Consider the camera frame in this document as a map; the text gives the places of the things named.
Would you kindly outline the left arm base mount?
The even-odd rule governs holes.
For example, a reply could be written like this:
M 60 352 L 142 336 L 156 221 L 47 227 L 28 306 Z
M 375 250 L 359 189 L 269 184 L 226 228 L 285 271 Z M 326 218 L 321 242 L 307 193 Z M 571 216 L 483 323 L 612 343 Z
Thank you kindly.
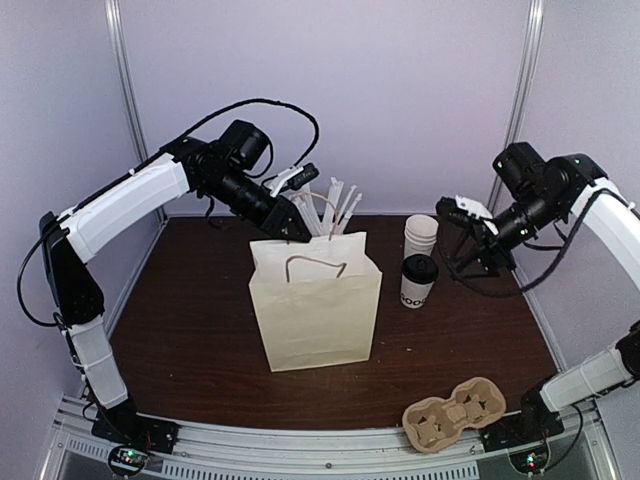
M 121 433 L 105 418 L 94 421 L 91 434 L 114 443 L 107 454 L 107 466 L 117 476 L 141 473 L 158 453 L 171 454 L 178 439 L 179 426 L 170 421 L 137 417 L 129 433 Z

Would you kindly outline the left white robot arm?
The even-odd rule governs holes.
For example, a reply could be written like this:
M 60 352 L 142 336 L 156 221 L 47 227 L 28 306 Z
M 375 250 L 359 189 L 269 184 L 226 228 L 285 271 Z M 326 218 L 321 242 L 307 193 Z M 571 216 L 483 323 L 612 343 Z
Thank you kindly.
M 109 409 L 103 420 L 106 429 L 123 444 L 137 442 L 144 424 L 121 405 L 129 393 L 103 326 L 104 295 L 87 265 L 150 212 L 189 193 L 223 203 L 271 239 L 309 242 L 308 227 L 284 194 L 300 190 L 319 171 L 308 163 L 282 171 L 269 184 L 255 183 L 247 172 L 270 145 L 264 132 L 242 120 L 232 122 L 211 142 L 190 136 L 176 139 L 158 158 L 129 171 L 103 192 L 40 221 L 47 279 L 77 366 L 97 403 Z

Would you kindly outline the brown pulp cup carrier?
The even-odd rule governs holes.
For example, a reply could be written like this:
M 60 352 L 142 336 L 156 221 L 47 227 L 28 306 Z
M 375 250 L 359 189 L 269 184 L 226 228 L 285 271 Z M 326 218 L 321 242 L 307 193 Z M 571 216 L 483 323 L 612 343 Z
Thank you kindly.
M 500 420 L 506 399 L 491 380 L 474 377 L 449 398 L 429 397 L 411 404 L 402 416 L 410 444 L 421 453 L 438 453 L 455 444 L 465 429 L 480 430 Z

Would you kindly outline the single black cup lid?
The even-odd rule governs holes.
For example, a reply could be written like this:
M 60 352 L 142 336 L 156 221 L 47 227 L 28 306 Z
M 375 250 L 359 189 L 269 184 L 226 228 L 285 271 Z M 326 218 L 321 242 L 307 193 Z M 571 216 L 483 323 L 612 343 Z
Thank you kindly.
M 413 283 L 427 285 L 439 277 L 439 267 L 429 255 L 417 253 L 403 260 L 401 273 Z

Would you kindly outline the single white paper cup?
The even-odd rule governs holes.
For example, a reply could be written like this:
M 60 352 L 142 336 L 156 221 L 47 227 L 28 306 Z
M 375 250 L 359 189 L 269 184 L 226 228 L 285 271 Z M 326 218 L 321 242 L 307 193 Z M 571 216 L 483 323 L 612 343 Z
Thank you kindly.
M 401 304 L 410 309 L 421 308 L 425 304 L 434 283 L 435 281 L 433 279 L 429 281 L 414 281 L 403 275 L 400 285 Z

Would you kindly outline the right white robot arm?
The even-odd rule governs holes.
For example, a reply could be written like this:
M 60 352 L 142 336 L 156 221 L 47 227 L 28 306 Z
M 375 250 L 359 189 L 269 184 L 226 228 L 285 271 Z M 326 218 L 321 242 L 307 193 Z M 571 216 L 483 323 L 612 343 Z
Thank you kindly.
M 460 230 L 457 244 L 438 242 L 441 262 L 457 288 L 488 301 L 523 298 L 540 289 L 565 313 L 578 309 L 566 337 L 585 344 L 601 325 L 611 334 L 623 314 L 630 329 L 603 351 L 543 380 L 526 394 L 531 403 L 513 419 L 519 440 L 535 440 L 551 424 L 551 413 L 593 398 L 606 415 L 616 406 L 639 412 L 639 209 L 608 174 L 574 144 L 552 151 L 529 137 L 506 146 L 492 168 L 513 199 L 493 215 L 484 204 L 462 195 L 435 204 L 439 219 Z M 490 291 L 483 280 L 498 280 L 518 267 L 513 254 L 549 226 L 571 226 L 560 245 L 538 245 L 552 252 L 551 263 L 535 279 L 511 290 Z

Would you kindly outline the stack of white paper cups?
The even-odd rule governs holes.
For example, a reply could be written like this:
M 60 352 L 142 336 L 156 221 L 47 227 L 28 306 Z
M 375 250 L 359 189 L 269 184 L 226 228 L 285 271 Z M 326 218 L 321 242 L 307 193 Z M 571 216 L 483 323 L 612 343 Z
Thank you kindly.
M 437 242 L 438 228 L 438 221 L 431 216 L 415 214 L 408 217 L 404 226 L 403 257 L 430 256 Z

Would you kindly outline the brown paper bag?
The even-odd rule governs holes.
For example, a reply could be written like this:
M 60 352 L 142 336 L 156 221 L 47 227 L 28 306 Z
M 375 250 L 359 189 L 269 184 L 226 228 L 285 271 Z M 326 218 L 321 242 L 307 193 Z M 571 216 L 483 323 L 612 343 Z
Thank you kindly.
M 382 273 L 360 231 L 249 244 L 250 297 L 273 372 L 369 360 Z

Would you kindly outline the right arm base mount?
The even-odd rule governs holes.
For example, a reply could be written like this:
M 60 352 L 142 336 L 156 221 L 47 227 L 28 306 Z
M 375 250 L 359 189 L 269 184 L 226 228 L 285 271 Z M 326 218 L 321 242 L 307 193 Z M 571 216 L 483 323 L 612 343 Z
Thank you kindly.
M 551 466 L 549 441 L 562 434 L 564 426 L 556 417 L 541 425 L 527 424 L 522 414 L 504 416 L 479 430 L 484 451 L 505 451 L 510 465 L 519 474 L 542 474 Z

